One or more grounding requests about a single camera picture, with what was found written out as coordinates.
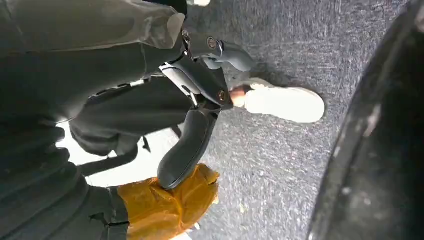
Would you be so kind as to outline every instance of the gray pavement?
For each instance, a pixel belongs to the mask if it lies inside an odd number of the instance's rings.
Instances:
[[[202,160],[221,173],[220,203],[190,234],[194,240],[305,238],[362,70],[405,2],[212,0],[189,9],[189,29],[244,46],[259,63],[253,75],[315,90],[327,107],[314,124],[223,112]],[[225,70],[230,85],[240,80],[234,69]]]

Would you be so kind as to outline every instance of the leg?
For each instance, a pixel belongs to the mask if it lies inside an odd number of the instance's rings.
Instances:
[[[190,100],[167,78],[92,97],[69,123],[73,138],[88,153],[129,153],[142,136],[182,123]]]

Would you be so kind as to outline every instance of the white sneaker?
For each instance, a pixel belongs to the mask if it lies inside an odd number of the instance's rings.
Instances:
[[[211,0],[187,0],[188,5],[206,7],[211,3]]]
[[[252,90],[245,96],[244,107],[252,114],[268,114],[296,123],[319,121],[325,111],[323,99],[302,87],[277,87],[261,78],[243,82]]]

